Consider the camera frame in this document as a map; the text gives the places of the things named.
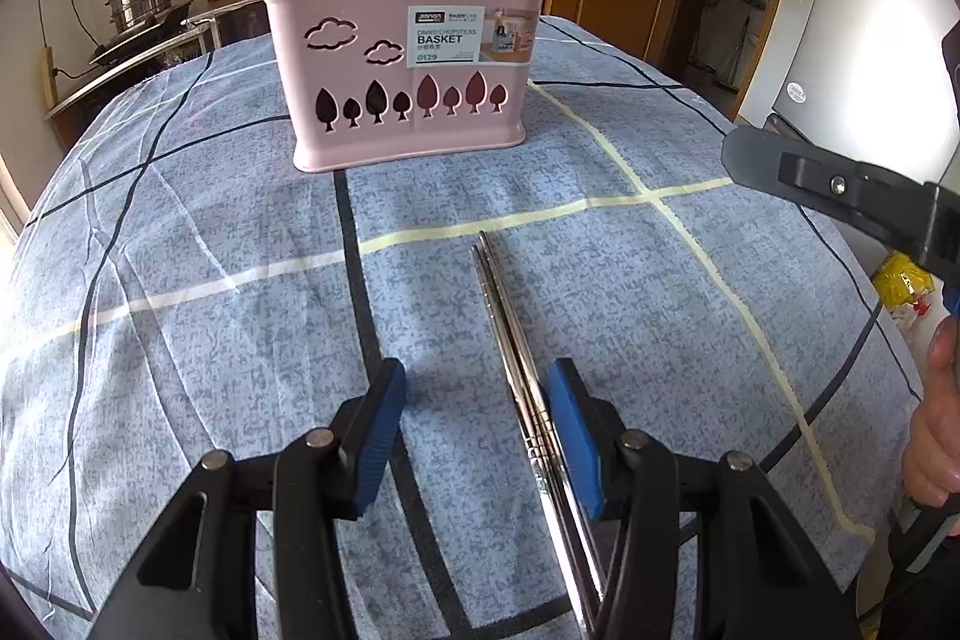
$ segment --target cloud-shaped cutout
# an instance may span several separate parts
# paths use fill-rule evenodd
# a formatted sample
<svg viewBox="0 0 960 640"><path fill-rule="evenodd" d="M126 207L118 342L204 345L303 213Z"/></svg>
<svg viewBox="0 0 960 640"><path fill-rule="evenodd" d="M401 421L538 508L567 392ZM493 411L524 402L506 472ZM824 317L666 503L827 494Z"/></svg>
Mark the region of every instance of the cloud-shaped cutout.
<svg viewBox="0 0 960 640"><path fill-rule="evenodd" d="M363 54L367 57L367 63L386 66L390 63L397 63L397 61L403 57L403 47L400 47L399 44L388 42L386 39L381 39L379 42L376 42L373 47L365 50Z"/></svg>
<svg viewBox="0 0 960 640"><path fill-rule="evenodd" d="M304 34L304 39L310 49L340 49L356 41L356 30L357 26L349 20L323 18Z"/></svg>

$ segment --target black pants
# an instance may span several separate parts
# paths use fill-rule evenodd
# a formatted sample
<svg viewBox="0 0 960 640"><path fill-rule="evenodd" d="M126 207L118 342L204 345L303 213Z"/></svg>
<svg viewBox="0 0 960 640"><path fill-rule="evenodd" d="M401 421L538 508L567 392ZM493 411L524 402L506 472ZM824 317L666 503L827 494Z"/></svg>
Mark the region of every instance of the black pants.
<svg viewBox="0 0 960 640"><path fill-rule="evenodd" d="M895 568L884 598L877 640L960 638L960 539L944 540L917 575Z"/></svg>

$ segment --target basket base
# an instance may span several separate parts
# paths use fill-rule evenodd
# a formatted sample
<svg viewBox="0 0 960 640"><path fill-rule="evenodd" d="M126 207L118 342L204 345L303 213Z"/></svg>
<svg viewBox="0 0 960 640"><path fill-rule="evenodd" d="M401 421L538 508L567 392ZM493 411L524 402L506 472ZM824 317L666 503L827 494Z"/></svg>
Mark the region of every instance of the basket base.
<svg viewBox="0 0 960 640"><path fill-rule="evenodd" d="M443 143L440 143L436 148L424 149L424 148L411 148L409 150L392 150L390 155L380 155L380 156L370 156L365 157L362 150L357 150L359 153L358 156L352 157L349 155L348 149L338 149L333 151L335 154L331 155L330 150L309 150L301 145L299 142L296 143L296 148L294 149L294 166L299 169L301 172L315 173L315 172L332 172L337 169L349 169L349 167L362 167L368 164L379 164L384 161L395 161L400 158L416 158L421 155L439 155L442 153L451 153L451 152L469 152L470 150L493 150L497 148L515 148L523 140L527 138L526 131L523 130L522 124L517 124L515 126L515 131L511 133L507 139L502 137L495 142L491 143L477 143L474 142L471 145L450 145L443 146Z"/></svg>

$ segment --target bolt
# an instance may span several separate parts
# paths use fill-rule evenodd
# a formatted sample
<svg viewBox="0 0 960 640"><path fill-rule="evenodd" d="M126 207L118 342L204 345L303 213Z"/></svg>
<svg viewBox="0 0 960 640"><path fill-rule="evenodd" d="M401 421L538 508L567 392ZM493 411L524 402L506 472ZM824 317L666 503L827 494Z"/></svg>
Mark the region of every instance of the bolt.
<svg viewBox="0 0 960 640"><path fill-rule="evenodd" d="M204 453L203 458L200 459L200 463L203 464L203 469L220 469L223 466L227 465L230 455L227 451L210 451L209 453Z"/></svg>
<svg viewBox="0 0 960 640"><path fill-rule="evenodd" d="M627 429L620 435L623 447L630 451L641 451L650 444L650 437L639 429Z"/></svg>
<svg viewBox="0 0 960 640"><path fill-rule="evenodd" d="M727 464L734 472L746 472L754 465L754 460L747 456L747 453L733 451L733 453L727 453Z"/></svg>
<svg viewBox="0 0 960 640"><path fill-rule="evenodd" d="M330 429L310 429L306 432L306 444L308 448L326 448L333 444L335 439Z"/></svg>

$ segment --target yellow package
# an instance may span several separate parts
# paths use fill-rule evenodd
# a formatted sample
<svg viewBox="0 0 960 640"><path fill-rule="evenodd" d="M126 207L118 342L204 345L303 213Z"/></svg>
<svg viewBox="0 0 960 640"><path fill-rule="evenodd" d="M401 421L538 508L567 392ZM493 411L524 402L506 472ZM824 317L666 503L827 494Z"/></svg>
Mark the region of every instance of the yellow package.
<svg viewBox="0 0 960 640"><path fill-rule="evenodd" d="M912 304L933 292L933 277L899 251L887 256L874 274L874 287L887 310Z"/></svg>

